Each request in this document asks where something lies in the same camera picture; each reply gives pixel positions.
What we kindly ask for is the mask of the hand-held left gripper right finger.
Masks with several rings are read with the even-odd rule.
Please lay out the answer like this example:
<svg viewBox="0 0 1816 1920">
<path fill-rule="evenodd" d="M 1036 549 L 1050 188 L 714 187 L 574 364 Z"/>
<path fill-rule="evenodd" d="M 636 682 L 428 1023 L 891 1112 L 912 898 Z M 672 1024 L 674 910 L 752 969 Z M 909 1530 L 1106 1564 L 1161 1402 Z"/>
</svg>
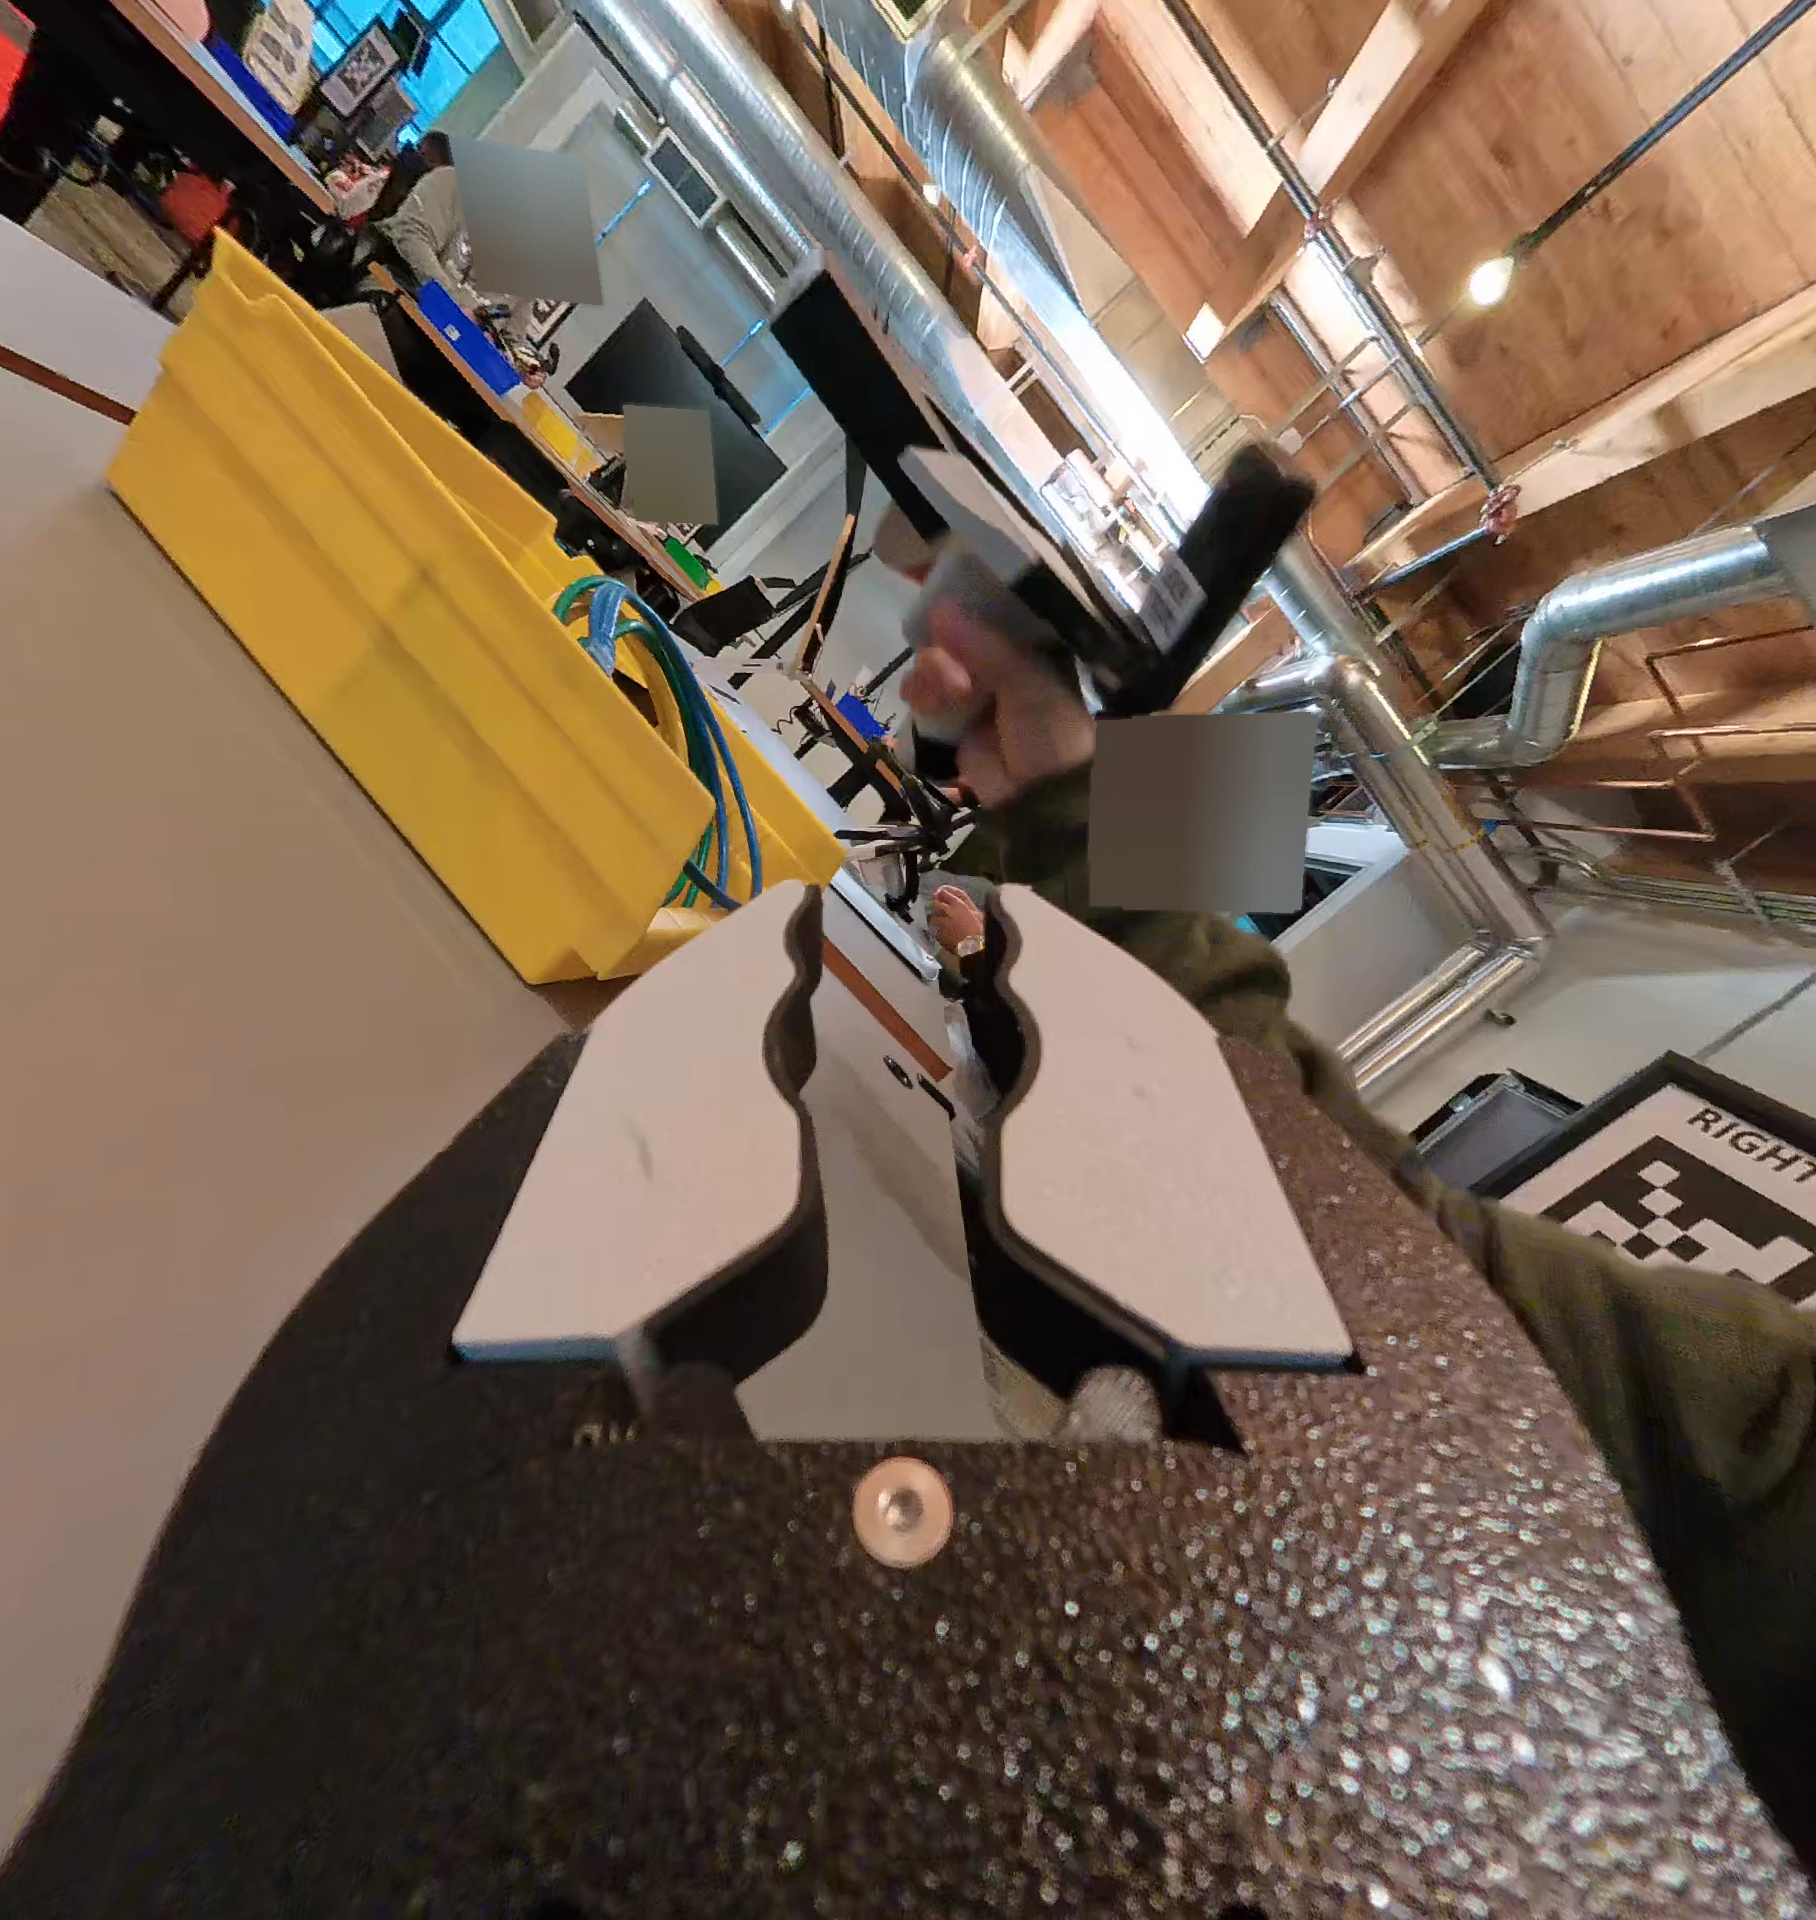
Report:
<svg viewBox="0 0 1816 1920">
<path fill-rule="evenodd" d="M 1338 1307 L 1220 1035 L 1025 885 L 989 902 L 976 1307 L 1086 1436 L 1234 1442 L 1223 1376 L 1344 1376 Z"/>
</svg>

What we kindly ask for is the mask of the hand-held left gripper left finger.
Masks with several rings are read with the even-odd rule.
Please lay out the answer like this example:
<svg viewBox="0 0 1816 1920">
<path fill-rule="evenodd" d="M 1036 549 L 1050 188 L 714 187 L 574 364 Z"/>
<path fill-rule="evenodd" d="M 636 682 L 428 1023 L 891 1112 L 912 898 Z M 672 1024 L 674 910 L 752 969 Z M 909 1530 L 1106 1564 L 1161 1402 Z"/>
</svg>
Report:
<svg viewBox="0 0 1816 1920">
<path fill-rule="evenodd" d="M 589 1028 L 455 1333 L 467 1364 L 602 1364 L 639 1398 L 689 1367 L 742 1387 L 827 1295 L 819 886 L 783 881 L 625 988 Z"/>
</svg>

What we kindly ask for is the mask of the yellow plastic bin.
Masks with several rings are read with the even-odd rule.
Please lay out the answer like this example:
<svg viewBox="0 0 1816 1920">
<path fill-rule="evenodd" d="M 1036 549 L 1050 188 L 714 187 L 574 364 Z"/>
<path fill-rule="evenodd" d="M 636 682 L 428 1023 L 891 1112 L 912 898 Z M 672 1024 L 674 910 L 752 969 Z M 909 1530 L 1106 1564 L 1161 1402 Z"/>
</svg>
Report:
<svg viewBox="0 0 1816 1920">
<path fill-rule="evenodd" d="M 647 970 L 846 850 L 635 589 L 225 232 L 110 467 L 531 985 Z"/>
</svg>

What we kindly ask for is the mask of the person's right forearm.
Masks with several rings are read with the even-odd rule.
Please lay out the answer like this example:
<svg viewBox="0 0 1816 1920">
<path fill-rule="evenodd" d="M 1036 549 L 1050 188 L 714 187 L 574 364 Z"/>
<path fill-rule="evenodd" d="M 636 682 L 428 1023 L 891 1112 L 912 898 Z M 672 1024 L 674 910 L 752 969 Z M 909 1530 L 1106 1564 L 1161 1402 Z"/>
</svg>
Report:
<svg viewBox="0 0 1816 1920">
<path fill-rule="evenodd" d="M 1291 1014 L 1275 945 L 1194 914 L 1089 903 L 1086 769 L 992 806 L 956 874 L 1023 883 L 1158 973 L 1299 1089 L 1430 1212 L 1542 1354 L 1632 1505 L 1752 1788 L 1816 1884 L 1816 1311 L 1644 1268 L 1449 1188 Z"/>
</svg>

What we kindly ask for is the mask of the person's right hand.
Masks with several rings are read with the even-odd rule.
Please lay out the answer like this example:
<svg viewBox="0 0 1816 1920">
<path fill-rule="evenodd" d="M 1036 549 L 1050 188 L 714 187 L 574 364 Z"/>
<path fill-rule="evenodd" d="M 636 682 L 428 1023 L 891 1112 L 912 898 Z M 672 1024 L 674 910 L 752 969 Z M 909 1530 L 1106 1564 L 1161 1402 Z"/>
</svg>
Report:
<svg viewBox="0 0 1816 1920">
<path fill-rule="evenodd" d="M 1031 788 L 1089 771 L 1097 722 L 1030 645 L 942 599 L 901 677 L 917 740 L 950 746 L 974 804 L 1003 809 Z"/>
</svg>

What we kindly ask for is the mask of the wooden poster board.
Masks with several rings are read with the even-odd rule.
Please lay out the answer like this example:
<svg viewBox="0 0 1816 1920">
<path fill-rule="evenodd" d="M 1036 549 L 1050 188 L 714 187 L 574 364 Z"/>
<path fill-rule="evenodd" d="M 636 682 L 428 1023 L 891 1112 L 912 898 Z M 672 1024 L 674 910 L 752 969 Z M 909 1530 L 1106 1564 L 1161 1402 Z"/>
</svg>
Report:
<svg viewBox="0 0 1816 1920">
<path fill-rule="evenodd" d="M 837 616 L 842 599 L 848 586 L 848 572 L 854 562 L 854 540 L 857 531 L 857 508 L 849 508 L 843 516 L 842 531 L 831 549 L 829 562 L 825 564 L 823 580 L 816 596 L 809 602 L 806 625 L 800 632 L 795 650 L 789 661 L 792 677 L 797 683 L 811 683 L 816 677 L 816 663 L 825 646 L 825 638 Z"/>
</svg>

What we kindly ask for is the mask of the silver vertical pipe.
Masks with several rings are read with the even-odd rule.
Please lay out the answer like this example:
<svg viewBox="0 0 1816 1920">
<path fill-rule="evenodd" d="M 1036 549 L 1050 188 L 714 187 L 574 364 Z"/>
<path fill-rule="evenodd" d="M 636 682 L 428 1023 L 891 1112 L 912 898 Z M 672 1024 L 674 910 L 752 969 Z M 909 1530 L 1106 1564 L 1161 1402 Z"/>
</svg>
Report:
<svg viewBox="0 0 1816 1920">
<path fill-rule="evenodd" d="M 1553 930 L 1416 745 L 1336 568 L 1295 536 L 1264 581 L 1297 650 L 1234 689 L 1223 711 L 1316 711 L 1352 776 L 1470 928 L 1443 963 L 1341 1041 L 1359 1092 L 1378 1092 L 1455 1028 L 1502 1013 L 1542 970 Z"/>
</svg>

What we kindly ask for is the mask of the dark grey crate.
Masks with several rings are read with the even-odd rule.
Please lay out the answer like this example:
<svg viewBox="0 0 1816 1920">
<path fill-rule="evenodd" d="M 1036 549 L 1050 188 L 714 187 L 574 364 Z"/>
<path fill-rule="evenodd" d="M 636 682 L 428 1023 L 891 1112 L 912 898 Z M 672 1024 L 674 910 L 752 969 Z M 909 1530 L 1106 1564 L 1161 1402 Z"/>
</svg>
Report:
<svg viewBox="0 0 1816 1920">
<path fill-rule="evenodd" d="M 1551 1140 L 1581 1102 L 1515 1069 L 1475 1077 L 1421 1122 L 1416 1158 L 1451 1188 L 1479 1189 Z"/>
</svg>

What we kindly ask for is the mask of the large black screen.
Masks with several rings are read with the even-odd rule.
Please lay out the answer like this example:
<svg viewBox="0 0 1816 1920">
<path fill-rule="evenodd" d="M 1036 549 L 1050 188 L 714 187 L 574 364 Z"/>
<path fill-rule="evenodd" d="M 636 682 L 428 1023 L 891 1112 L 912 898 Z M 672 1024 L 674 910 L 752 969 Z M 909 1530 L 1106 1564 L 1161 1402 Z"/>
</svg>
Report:
<svg viewBox="0 0 1816 1920">
<path fill-rule="evenodd" d="M 669 325 L 647 299 L 570 374 L 566 391 L 587 414 L 618 417 L 629 403 L 706 411 L 720 516 L 704 536 L 733 529 L 784 478 L 746 393 L 687 326 Z"/>
</svg>

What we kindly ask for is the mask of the copper pipe run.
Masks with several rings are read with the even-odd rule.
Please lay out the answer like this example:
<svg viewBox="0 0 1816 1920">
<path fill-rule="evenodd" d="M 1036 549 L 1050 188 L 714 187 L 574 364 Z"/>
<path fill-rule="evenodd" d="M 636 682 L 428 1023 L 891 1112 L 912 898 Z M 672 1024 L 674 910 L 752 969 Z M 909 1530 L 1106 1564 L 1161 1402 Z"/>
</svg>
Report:
<svg viewBox="0 0 1816 1920">
<path fill-rule="evenodd" d="M 1512 781 L 1634 802 L 1640 832 L 1678 844 L 1707 844 L 1722 802 L 1816 794 L 1816 629 L 1610 643 L 1569 746 Z"/>
</svg>

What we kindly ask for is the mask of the black framed marker sign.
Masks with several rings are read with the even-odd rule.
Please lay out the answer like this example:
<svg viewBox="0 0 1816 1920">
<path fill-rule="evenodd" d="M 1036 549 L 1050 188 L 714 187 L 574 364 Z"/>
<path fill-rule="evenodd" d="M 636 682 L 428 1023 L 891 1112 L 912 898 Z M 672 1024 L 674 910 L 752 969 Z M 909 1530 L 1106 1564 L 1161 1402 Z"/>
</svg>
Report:
<svg viewBox="0 0 1816 1920">
<path fill-rule="evenodd" d="M 1646 1268 L 1816 1311 L 1816 1118 L 1664 1055 L 1479 1189 Z"/>
</svg>

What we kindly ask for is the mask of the black ceiling rod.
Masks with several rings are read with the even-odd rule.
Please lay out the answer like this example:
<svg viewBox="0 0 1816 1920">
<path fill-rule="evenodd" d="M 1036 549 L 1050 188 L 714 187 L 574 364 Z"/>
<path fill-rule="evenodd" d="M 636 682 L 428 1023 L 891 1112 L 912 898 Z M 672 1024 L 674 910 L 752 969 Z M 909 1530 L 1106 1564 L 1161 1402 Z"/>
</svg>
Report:
<svg viewBox="0 0 1816 1920">
<path fill-rule="evenodd" d="M 1519 232 L 1501 260 L 1519 270 L 1527 260 L 1540 254 L 1551 239 L 1606 194 L 1616 181 L 1639 168 L 1644 156 L 1650 156 L 1671 131 L 1678 131 L 1700 108 L 1706 108 L 1716 94 L 1759 61 L 1761 54 L 1772 50 L 1781 38 L 1815 10 L 1816 2 L 1786 2 L 1778 12 L 1772 12 L 1758 29 L 1742 38 L 1728 56 L 1718 61 L 1707 75 L 1691 83 L 1674 104 L 1664 108 L 1649 127 L 1619 148 L 1616 156 L 1610 156 L 1591 180 L 1585 180 L 1534 227 Z"/>
</svg>

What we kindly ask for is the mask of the large glass window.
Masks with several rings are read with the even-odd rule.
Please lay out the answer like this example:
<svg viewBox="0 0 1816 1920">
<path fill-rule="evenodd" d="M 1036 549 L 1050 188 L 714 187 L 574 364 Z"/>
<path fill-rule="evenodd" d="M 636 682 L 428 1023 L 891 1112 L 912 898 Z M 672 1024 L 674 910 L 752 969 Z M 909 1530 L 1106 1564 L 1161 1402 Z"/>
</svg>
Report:
<svg viewBox="0 0 1816 1920">
<path fill-rule="evenodd" d="M 403 10 L 422 22 L 421 61 L 401 85 L 417 111 L 409 122 L 409 139 L 425 133 L 456 102 L 459 94 L 481 75 L 490 63 L 509 80 L 518 77 L 514 61 L 507 54 L 500 28 L 483 2 L 316 2 L 314 5 L 314 63 L 320 75 L 329 73 L 349 46 L 375 22 L 393 28 Z"/>
</svg>

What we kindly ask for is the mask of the silver elbow air duct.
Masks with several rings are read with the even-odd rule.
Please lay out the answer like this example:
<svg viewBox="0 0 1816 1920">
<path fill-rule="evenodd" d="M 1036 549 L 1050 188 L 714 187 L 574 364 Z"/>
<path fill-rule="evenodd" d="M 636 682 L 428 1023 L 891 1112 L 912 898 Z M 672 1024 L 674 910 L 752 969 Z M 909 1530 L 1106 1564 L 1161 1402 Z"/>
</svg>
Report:
<svg viewBox="0 0 1816 1920">
<path fill-rule="evenodd" d="M 1424 735 L 1424 753 L 1451 774 L 1542 766 L 1573 740 L 1599 650 L 1610 640 L 1786 599 L 1802 601 L 1804 591 L 1755 524 L 1724 526 L 1575 572 L 1544 593 L 1526 619 L 1505 713 L 1436 724 Z"/>
</svg>

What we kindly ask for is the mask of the silver round air duct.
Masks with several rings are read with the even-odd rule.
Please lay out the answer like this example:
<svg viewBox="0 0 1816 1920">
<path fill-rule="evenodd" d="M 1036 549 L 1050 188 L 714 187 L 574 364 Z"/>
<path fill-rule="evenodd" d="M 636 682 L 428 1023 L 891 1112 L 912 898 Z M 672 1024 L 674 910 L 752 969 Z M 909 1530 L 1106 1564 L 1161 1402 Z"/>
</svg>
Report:
<svg viewBox="0 0 1816 1920">
<path fill-rule="evenodd" d="M 587 2 L 576 12 L 777 258 L 795 267 L 831 254 L 970 441 L 1011 478 L 1052 473 L 1041 424 L 720 5 Z"/>
</svg>

